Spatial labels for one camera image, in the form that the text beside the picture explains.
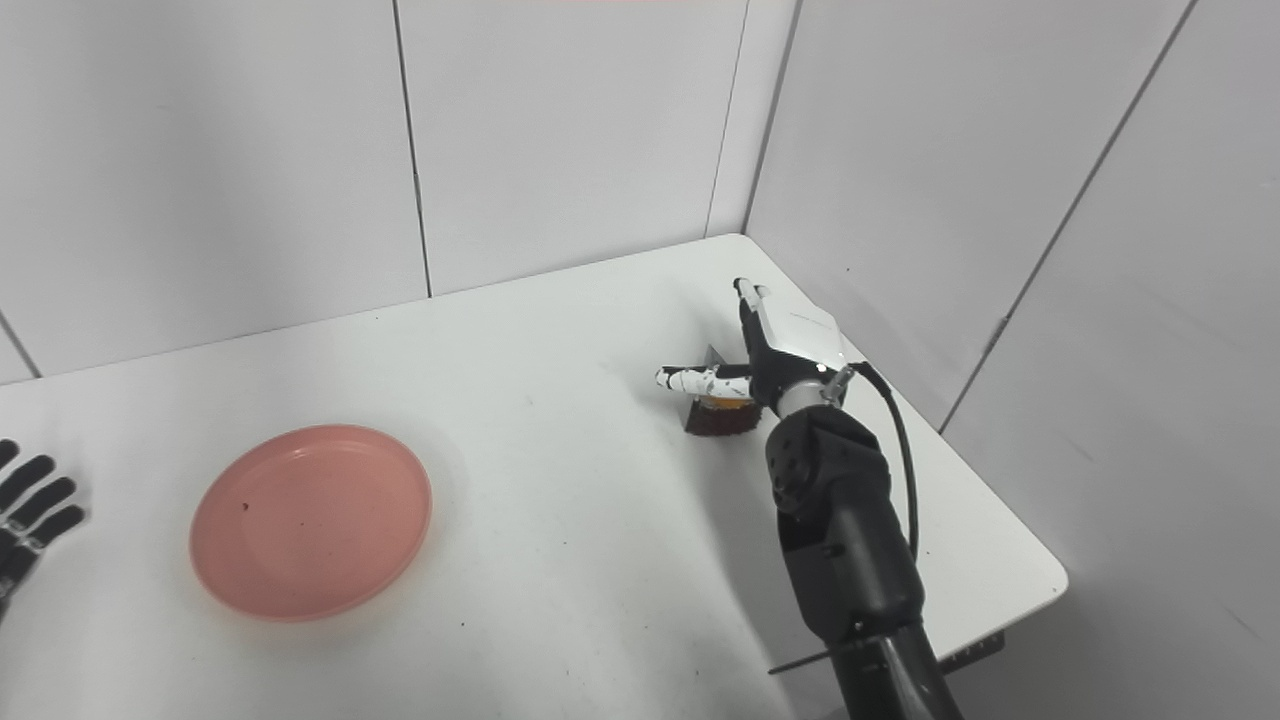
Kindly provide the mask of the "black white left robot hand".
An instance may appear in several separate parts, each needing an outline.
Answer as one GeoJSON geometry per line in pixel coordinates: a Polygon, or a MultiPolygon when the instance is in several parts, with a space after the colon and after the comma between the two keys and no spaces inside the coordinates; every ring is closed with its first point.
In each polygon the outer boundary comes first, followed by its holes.
{"type": "Polygon", "coordinates": [[[1,441],[1,619],[50,546],[83,525],[88,509],[76,502],[77,482],[58,473],[54,457],[20,459],[20,446],[1,441]]]}

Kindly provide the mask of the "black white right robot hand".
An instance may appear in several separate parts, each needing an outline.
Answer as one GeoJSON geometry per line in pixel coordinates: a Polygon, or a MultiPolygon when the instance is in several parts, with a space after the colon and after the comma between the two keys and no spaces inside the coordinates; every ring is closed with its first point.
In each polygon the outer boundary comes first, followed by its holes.
{"type": "Polygon", "coordinates": [[[751,401],[785,419],[814,406],[844,404],[852,364],[835,318],[739,277],[745,364],[662,366],[655,384],[695,398],[751,401]]]}

